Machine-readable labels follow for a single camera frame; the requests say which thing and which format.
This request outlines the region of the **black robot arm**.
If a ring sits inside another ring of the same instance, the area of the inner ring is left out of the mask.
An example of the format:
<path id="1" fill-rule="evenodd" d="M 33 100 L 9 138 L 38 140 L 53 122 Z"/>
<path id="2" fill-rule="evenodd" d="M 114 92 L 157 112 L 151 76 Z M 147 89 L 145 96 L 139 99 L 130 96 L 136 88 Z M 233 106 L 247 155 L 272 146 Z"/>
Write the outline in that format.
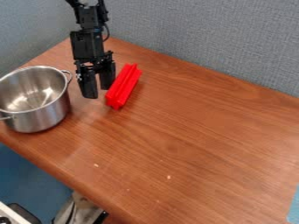
<path id="1" fill-rule="evenodd" d="M 113 52 L 104 50 L 109 38 L 108 10 L 104 0 L 86 6 L 80 0 L 64 0 L 73 9 L 77 31 L 69 33 L 69 42 L 76 65 L 76 79 L 81 95 L 98 98 L 98 89 L 108 90 L 116 79 Z"/>

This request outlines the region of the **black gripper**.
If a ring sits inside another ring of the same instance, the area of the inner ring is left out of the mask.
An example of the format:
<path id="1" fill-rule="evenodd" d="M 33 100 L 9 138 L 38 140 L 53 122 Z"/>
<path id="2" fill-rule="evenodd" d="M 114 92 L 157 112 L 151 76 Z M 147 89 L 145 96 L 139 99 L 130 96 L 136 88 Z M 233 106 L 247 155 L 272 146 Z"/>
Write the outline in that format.
<path id="1" fill-rule="evenodd" d="M 98 98 L 94 72 L 98 73 L 100 88 L 108 90 L 116 78 L 113 52 L 106 51 L 96 58 L 74 58 L 76 78 L 81 95 L 88 99 Z"/>

